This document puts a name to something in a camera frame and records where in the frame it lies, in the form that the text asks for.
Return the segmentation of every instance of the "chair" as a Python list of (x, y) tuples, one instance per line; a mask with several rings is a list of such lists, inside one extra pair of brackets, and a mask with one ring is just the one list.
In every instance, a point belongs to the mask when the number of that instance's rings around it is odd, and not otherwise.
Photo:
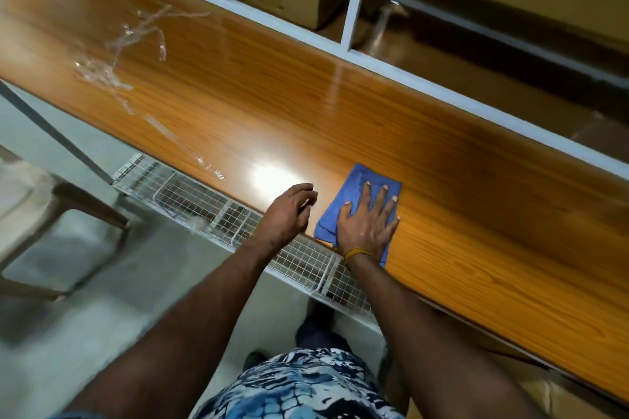
[(43, 169), (31, 166), (0, 145), (0, 295), (55, 301), (69, 296), (58, 291), (9, 280), (2, 272), (33, 245), (66, 211), (76, 209), (122, 229), (118, 248), (129, 230), (129, 219), (83, 189)]

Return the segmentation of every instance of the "left hand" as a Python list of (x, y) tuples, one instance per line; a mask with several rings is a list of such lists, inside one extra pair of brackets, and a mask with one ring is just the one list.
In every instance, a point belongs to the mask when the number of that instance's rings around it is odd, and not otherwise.
[(310, 208), (319, 195), (313, 188), (312, 184), (297, 184), (275, 199), (252, 238), (264, 242), (273, 252), (279, 252), (297, 234), (305, 232)]

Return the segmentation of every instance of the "foot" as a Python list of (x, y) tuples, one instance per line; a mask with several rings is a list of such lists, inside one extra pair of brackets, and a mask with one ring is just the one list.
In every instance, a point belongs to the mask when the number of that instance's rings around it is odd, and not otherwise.
[(330, 331), (334, 326), (334, 308), (311, 298), (307, 318), (322, 330)]
[(247, 369), (255, 368), (268, 359), (269, 358), (261, 351), (251, 351), (245, 358), (245, 362), (242, 365), (242, 372), (244, 373)]

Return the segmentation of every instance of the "concrete floor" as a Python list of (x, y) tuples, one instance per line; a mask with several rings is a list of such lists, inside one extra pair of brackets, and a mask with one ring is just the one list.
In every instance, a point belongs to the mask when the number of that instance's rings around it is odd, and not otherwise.
[[(17, 92), (107, 172), (134, 154), (114, 138)], [(69, 212), (5, 272), (15, 280), (63, 289), (92, 266), (110, 262), (60, 303), (0, 297), (0, 419), (42, 419), (63, 407), (227, 252), (133, 200), (119, 200), (113, 188), (3, 98), (0, 144), (114, 205), (134, 225), (116, 254), (114, 229)], [(249, 351), (278, 354), (293, 348), (307, 302), (305, 294), (263, 274), (204, 397), (234, 380)], [(342, 315), (336, 329), (375, 372), (383, 338)]]

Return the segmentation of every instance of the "blue and white patterned fabric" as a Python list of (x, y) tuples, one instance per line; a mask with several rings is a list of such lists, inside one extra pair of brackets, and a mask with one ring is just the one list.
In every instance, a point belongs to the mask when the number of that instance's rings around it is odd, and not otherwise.
[(295, 349), (248, 369), (194, 419), (403, 419), (369, 368), (340, 349)]

